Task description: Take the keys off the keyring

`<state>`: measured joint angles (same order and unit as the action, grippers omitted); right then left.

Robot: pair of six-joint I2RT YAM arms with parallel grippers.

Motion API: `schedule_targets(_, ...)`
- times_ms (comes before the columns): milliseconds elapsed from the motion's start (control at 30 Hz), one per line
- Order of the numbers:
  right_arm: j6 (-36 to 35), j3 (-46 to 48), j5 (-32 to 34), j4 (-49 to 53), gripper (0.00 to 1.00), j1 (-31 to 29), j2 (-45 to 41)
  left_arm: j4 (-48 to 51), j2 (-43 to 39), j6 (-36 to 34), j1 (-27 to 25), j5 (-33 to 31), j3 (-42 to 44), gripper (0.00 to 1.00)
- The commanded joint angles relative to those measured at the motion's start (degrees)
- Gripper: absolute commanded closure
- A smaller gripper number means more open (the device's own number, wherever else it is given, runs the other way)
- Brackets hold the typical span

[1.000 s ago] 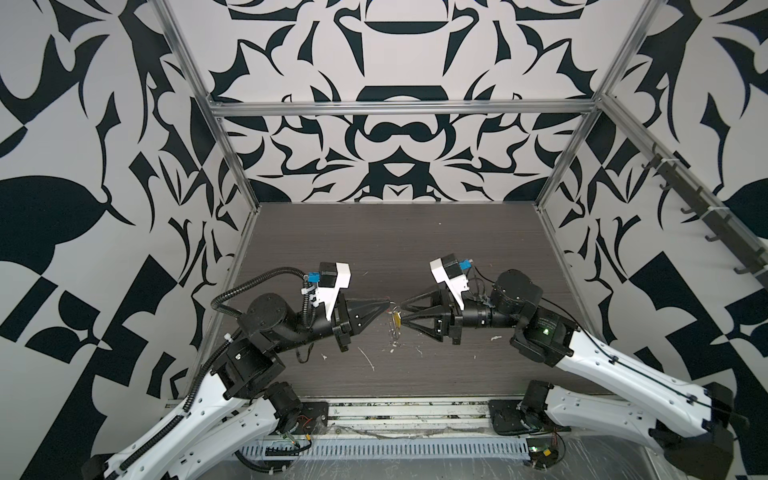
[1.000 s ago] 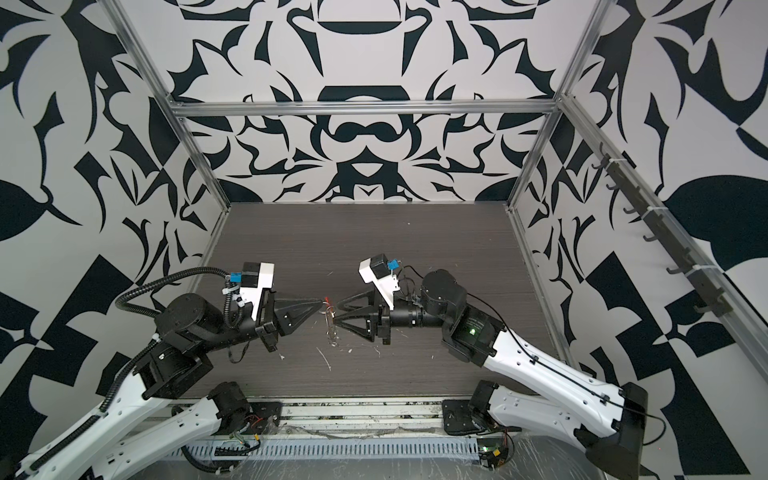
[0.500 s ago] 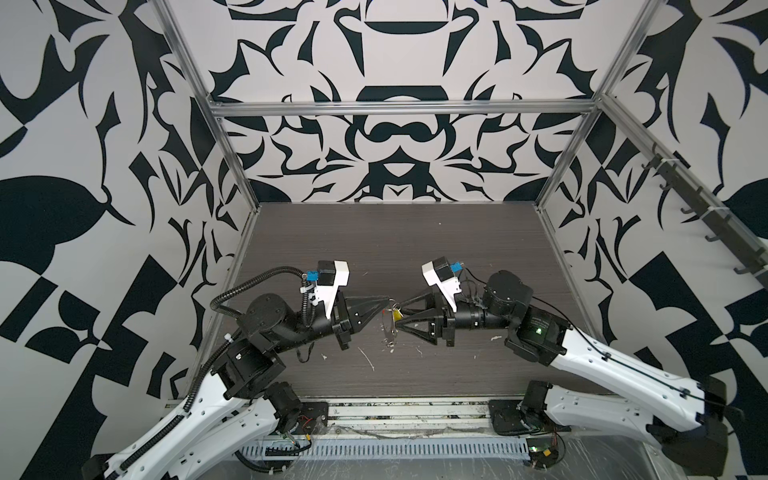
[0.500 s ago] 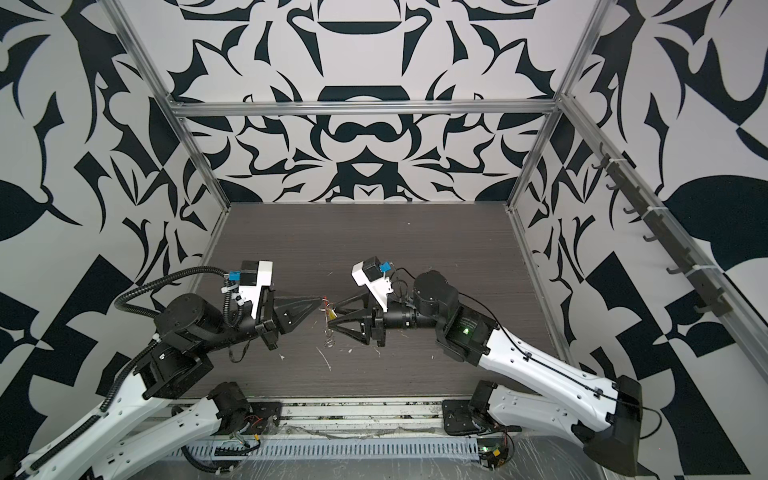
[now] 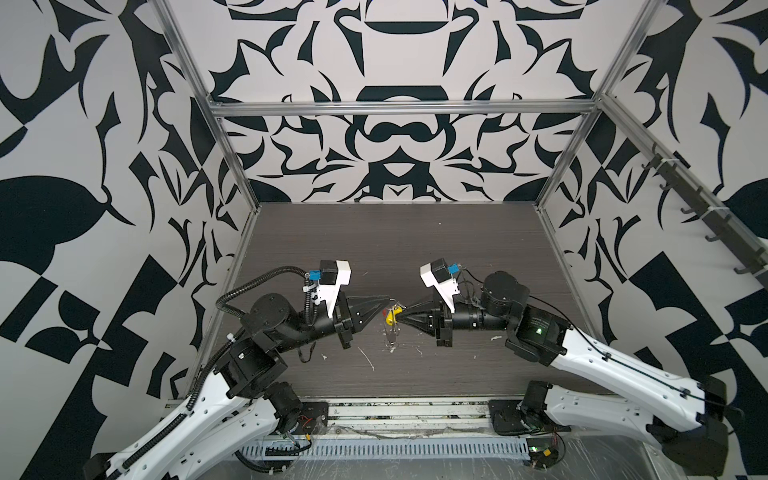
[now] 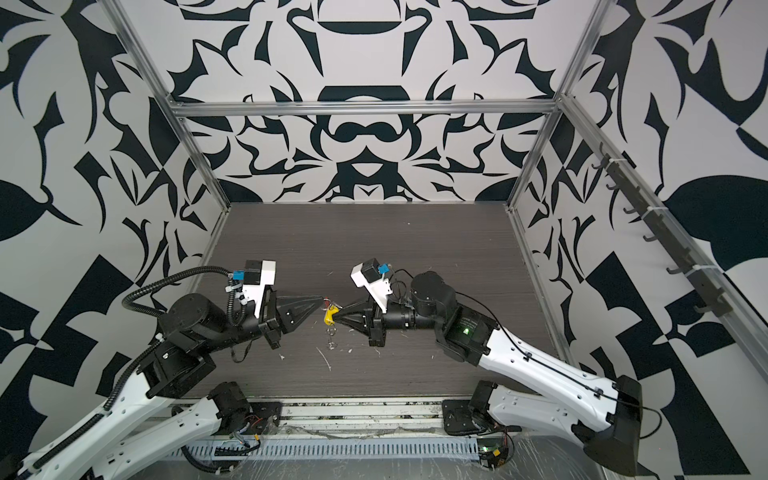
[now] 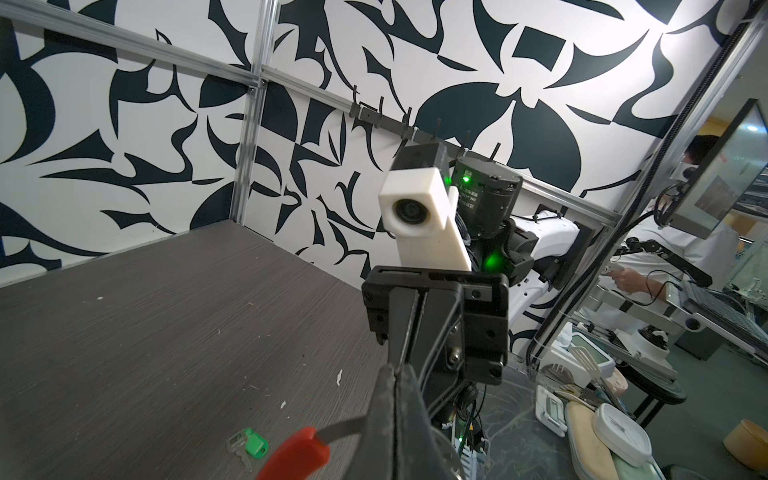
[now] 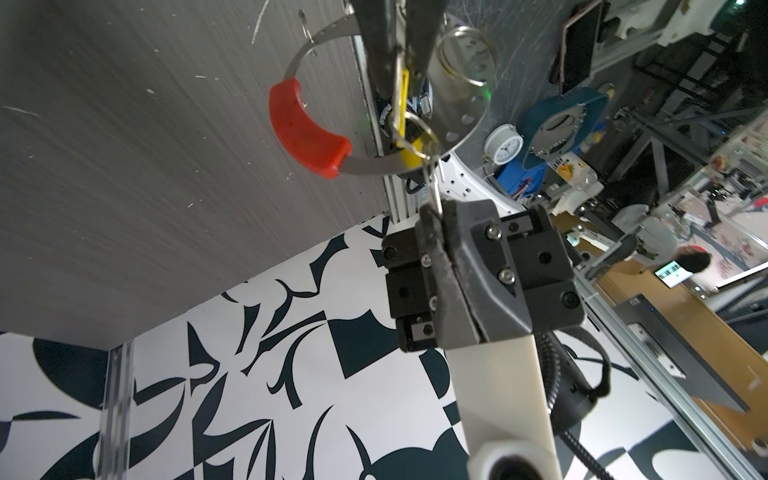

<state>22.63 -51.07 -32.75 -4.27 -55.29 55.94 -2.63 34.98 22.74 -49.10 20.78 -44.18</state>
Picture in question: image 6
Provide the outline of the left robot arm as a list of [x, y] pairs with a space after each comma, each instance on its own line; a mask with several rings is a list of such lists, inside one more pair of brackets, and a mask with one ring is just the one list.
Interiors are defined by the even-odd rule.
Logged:
[[323, 303], [318, 295], [280, 296], [266, 289], [260, 304], [246, 305], [249, 318], [233, 323], [205, 296], [181, 297], [159, 316], [159, 334], [123, 371], [107, 399], [48, 446], [3, 459], [2, 478], [125, 478], [194, 440], [240, 431], [252, 409], [230, 381], [149, 430], [134, 432], [215, 370], [212, 353], [259, 338], [277, 349], [281, 337]]

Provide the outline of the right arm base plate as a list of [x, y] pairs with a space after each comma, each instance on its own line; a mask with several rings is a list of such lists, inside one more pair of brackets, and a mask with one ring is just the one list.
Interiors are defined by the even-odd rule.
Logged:
[[443, 430], [450, 436], [518, 433], [517, 425], [502, 425], [490, 415], [490, 404], [481, 400], [443, 400]]

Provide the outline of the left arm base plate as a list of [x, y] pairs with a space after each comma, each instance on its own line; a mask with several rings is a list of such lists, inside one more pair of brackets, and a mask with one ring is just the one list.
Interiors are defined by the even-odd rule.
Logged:
[[254, 437], [269, 434], [281, 423], [283, 403], [280, 401], [251, 401], [250, 411], [245, 417], [246, 424], [241, 435]]

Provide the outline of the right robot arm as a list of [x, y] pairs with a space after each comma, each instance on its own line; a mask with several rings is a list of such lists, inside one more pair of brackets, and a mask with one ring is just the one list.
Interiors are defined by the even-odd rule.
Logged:
[[386, 277], [355, 272], [352, 279], [367, 297], [332, 310], [330, 321], [367, 336], [377, 348], [384, 347], [391, 329], [431, 330], [450, 358], [529, 388], [522, 394], [495, 382], [479, 383], [468, 406], [476, 423], [487, 430], [519, 427], [559, 436], [603, 468], [637, 475], [643, 420], [637, 380], [590, 374], [529, 345], [496, 318], [460, 303], [434, 271], [416, 275], [401, 299]]

